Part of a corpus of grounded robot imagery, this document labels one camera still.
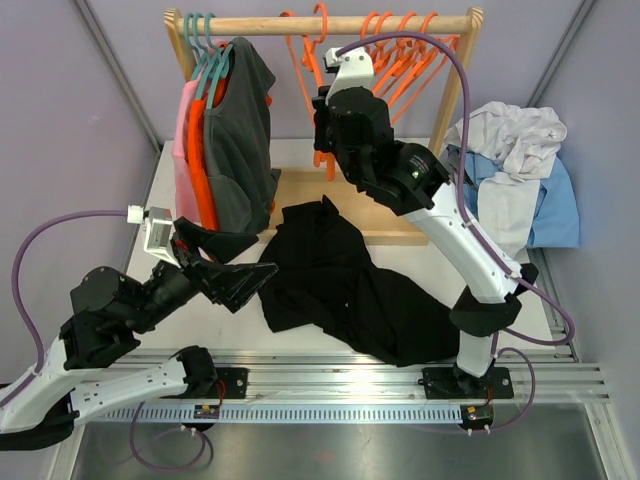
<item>teal hanger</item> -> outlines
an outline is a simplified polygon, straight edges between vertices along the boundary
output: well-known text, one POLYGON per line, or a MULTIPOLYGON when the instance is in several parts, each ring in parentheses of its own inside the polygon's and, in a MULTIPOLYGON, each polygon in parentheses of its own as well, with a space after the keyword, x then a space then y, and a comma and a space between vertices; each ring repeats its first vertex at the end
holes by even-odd
POLYGON ((191 74, 191 80, 195 80, 198 78, 198 74, 204 68, 205 65, 211 62, 211 55, 209 54, 209 50, 205 45, 200 43, 200 37, 198 36, 198 19, 205 18, 201 13, 190 14, 193 19, 191 20, 191 35, 193 36, 193 40, 195 42, 194 49, 200 49, 199 53, 196 54, 196 58, 198 58, 198 64, 196 68, 193 69, 193 73, 191 74))
POLYGON ((207 65, 204 67, 204 70, 202 71, 202 76, 200 77, 200 83, 198 83, 198 88, 196 89, 196 100, 202 100, 202 97, 204 96, 204 89, 206 88, 207 83, 209 82, 209 75, 213 71, 213 67, 215 67, 219 63, 220 62, 214 56, 211 59, 211 61, 208 62, 207 65))
MULTIPOLYGON (((204 49, 204 51, 206 52, 207 61, 198 63, 198 65, 196 65, 196 68, 194 69, 193 74, 191 75, 192 81, 198 78, 198 74, 202 71, 205 65, 208 64, 208 62, 219 62, 220 59, 222 58, 222 49, 218 47, 215 43, 213 43, 213 41, 211 40, 211 35, 209 33, 209 20, 211 20, 214 17, 215 15, 213 13, 207 13, 207 16, 204 17, 205 38, 207 40, 207 45, 209 46, 209 48, 207 49, 204 45, 202 45, 199 39, 196 41, 196 44, 200 48, 204 49)), ((198 38, 197 33, 198 33, 197 30, 193 32, 195 38, 198 38)))
POLYGON ((227 78, 227 75, 229 74, 229 54, 231 53, 231 50, 233 50, 233 43, 228 44, 227 48, 224 49, 222 60, 218 63, 218 68, 216 68, 213 78, 211 79, 209 98, 207 98, 207 109, 213 108, 213 99, 215 97, 216 88, 218 87, 218 81, 220 81, 220 78, 227 78))
POLYGON ((193 18, 193 13, 187 13, 185 15, 184 23, 182 25, 182 34, 184 35, 184 41, 189 44, 189 48, 191 48, 191 50, 193 50, 193 52, 196 54, 196 60, 199 62, 200 50, 198 50, 198 47, 196 47, 193 43, 191 43, 191 40, 189 39, 189 20, 191 20, 192 18, 193 18))

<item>light blue shirt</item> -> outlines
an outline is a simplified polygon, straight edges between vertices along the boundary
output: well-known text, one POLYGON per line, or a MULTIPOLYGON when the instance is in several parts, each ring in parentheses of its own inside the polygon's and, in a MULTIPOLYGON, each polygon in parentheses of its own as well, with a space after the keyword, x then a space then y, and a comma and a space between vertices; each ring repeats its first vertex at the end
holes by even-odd
MULTIPOLYGON (((449 152, 460 150, 449 145, 449 152)), ((465 203, 478 217, 478 186, 493 177, 500 168, 478 153, 467 152, 465 170, 474 185, 464 186, 465 203)), ((580 245, 580 219, 573 186, 560 158, 556 157, 549 178, 540 180, 540 191, 531 224, 527 248, 564 247, 580 245)))

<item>black garment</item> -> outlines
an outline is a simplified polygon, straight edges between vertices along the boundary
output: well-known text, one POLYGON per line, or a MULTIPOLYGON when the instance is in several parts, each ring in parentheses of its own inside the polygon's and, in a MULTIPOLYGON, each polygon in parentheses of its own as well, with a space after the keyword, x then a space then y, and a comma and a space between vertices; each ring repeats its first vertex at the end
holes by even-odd
POLYGON ((279 267, 259 292, 273 332, 313 323, 354 350, 398 366, 458 353, 449 308, 404 275, 377 268, 360 231, 327 197, 283 214, 260 258, 279 267))

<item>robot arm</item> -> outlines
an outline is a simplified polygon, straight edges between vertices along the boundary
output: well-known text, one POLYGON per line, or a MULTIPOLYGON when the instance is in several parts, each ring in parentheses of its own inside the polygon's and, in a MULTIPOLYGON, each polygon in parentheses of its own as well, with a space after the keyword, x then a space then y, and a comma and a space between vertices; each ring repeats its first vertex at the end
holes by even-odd
MULTIPOLYGON (((460 329, 456 367, 460 376, 481 378, 492 365, 493 335, 513 324, 520 311, 517 296, 522 289, 503 274, 465 225, 456 186, 434 154, 422 145, 394 139, 386 102, 369 90, 374 75, 371 57, 363 48, 342 57, 336 52, 330 49, 325 56, 335 81, 321 87, 313 100, 314 147, 333 153, 348 182, 424 232, 460 272, 467 287, 451 311, 451 321, 460 329)), ((529 282, 535 280, 533 265, 510 259, 477 226, 513 271, 529 282)))
POLYGON ((225 265, 253 245, 255 235, 210 232, 183 218, 171 222, 163 209, 146 215, 145 249, 161 258, 151 278, 140 283, 99 267, 71 291, 74 315, 61 327, 43 368, 31 367, 0 390, 0 450, 44 448, 116 408, 169 395, 204 396, 217 381, 207 349, 196 346, 153 369, 98 380, 140 344, 134 332, 153 330, 199 292, 235 312, 277 271, 272 263, 225 265))

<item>pink shirt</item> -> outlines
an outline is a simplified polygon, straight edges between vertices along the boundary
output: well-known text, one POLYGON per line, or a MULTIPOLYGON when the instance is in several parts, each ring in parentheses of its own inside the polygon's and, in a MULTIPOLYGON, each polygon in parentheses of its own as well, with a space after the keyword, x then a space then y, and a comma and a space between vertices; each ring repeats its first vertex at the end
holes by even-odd
POLYGON ((187 163, 187 130, 191 102, 198 89, 198 80, 187 82, 182 89, 178 118, 176 120, 176 135, 173 139, 171 156, 173 157, 173 170, 176 181, 176 218, 185 217, 187 220, 200 223, 198 204, 193 193, 189 165, 187 163))

